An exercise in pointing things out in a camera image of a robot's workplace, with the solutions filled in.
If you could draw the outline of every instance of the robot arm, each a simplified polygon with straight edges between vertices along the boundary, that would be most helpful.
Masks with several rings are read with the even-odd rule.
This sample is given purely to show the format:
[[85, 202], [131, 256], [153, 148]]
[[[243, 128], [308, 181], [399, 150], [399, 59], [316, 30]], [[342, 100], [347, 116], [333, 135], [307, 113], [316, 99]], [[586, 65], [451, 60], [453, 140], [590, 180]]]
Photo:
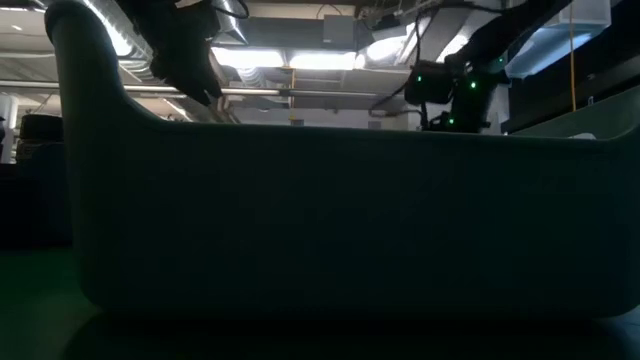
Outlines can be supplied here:
[[220, 30], [216, 12], [238, 18], [217, 8], [210, 0], [176, 7], [177, 0], [116, 0], [138, 32], [153, 49], [151, 71], [157, 78], [208, 106], [211, 98], [222, 96], [209, 52], [210, 39]]
[[[529, 0], [502, 11], [501, 16], [476, 31], [459, 52], [447, 56], [444, 64], [418, 61], [405, 84], [405, 100], [413, 105], [446, 104], [451, 112], [434, 120], [423, 114], [425, 131], [479, 132], [486, 127], [486, 115], [498, 84], [509, 83], [504, 71], [505, 53], [517, 53], [531, 35], [571, 0]], [[440, 7], [469, 7], [472, 3]]]

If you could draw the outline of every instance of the fluorescent light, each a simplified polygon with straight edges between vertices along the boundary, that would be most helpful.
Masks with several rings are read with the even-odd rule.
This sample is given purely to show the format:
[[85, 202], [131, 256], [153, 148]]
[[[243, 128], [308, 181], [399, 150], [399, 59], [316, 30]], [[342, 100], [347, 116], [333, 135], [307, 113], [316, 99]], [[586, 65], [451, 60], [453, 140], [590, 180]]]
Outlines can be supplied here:
[[116, 51], [116, 55], [127, 56], [131, 54], [131, 51], [133, 51], [133, 46], [129, 44], [129, 42], [125, 40], [125, 38], [122, 37], [122, 35], [120, 35], [118, 30], [116, 30], [116, 28], [113, 27], [113, 25], [111, 25], [107, 21], [107, 18], [105, 18], [104, 15], [102, 15], [100, 11], [98, 11], [98, 9], [96, 9], [96, 7], [93, 6], [93, 4], [89, 0], [84, 0], [84, 4], [89, 9], [91, 9], [91, 11], [93, 11], [94, 14], [96, 14], [98, 19], [100, 19], [100, 21], [102, 22], [102, 25], [104, 25], [104, 27], [107, 29], [107, 33], [111, 38], [111, 44], [113, 44], [113, 48]]
[[356, 53], [302, 53], [291, 59], [289, 65], [295, 69], [309, 70], [353, 70]]
[[363, 54], [358, 55], [358, 57], [356, 57], [356, 62], [353, 64], [353, 67], [355, 69], [364, 69], [364, 67], [367, 65], [367, 59], [365, 59], [365, 56]]
[[2, 11], [29, 11], [29, 9], [26, 9], [26, 8], [10, 8], [10, 7], [0, 7], [0, 10], [2, 10]]
[[436, 60], [436, 62], [443, 63], [444, 62], [444, 58], [446, 58], [447, 56], [449, 56], [451, 54], [457, 53], [458, 51], [460, 51], [460, 49], [462, 49], [465, 45], [467, 45], [468, 42], [469, 42], [469, 39], [467, 39], [466, 36], [464, 36], [464, 35], [456, 35], [453, 38], [453, 40], [451, 40], [449, 45], [447, 45], [444, 48], [444, 50], [442, 50], [442, 54], [440, 54], [440, 56], [438, 57], [438, 60]]
[[212, 48], [220, 65], [232, 66], [236, 69], [254, 67], [281, 67], [284, 60], [277, 50], [229, 50]]
[[376, 41], [367, 48], [367, 55], [373, 61], [382, 60], [397, 53], [406, 38], [407, 36], [403, 35]]

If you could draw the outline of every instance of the wall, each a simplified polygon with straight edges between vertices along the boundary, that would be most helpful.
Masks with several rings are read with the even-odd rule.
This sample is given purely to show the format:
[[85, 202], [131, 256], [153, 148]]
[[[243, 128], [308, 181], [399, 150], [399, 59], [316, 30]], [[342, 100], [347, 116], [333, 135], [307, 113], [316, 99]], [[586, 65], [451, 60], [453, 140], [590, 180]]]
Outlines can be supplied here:
[[[262, 112], [258, 109], [237, 108], [234, 113], [243, 124], [290, 125], [290, 111], [285, 109], [271, 109], [268, 112]], [[339, 110], [336, 113], [333, 110], [296, 109], [293, 114], [296, 119], [304, 119], [305, 126], [367, 129], [369, 121], [384, 120], [382, 121], [383, 129], [408, 130], [406, 120], [372, 118], [365, 110]], [[397, 121], [404, 121], [405, 125], [400, 128]]]

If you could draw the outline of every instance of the ceiling pipe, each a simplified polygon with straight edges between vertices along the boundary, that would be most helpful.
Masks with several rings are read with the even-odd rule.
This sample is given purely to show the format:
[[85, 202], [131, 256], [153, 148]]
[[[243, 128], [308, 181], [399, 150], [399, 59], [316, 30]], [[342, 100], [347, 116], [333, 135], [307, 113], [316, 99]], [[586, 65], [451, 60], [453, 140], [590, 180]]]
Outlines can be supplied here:
[[[16, 81], [16, 80], [0, 80], [0, 90], [5, 92], [17, 92], [21, 90], [56, 92], [60, 89], [57, 82], [47, 81]], [[171, 86], [161, 85], [124, 85], [124, 90], [131, 94], [145, 94], [151, 96], [156, 94], [157, 97], [167, 97], [170, 95], [182, 95], [178, 90]], [[224, 95], [242, 95], [242, 96], [299, 96], [299, 97], [352, 97], [360, 99], [379, 99], [387, 96], [386, 93], [368, 93], [353, 91], [327, 91], [327, 90], [301, 90], [301, 89], [249, 89], [249, 88], [222, 88]]]

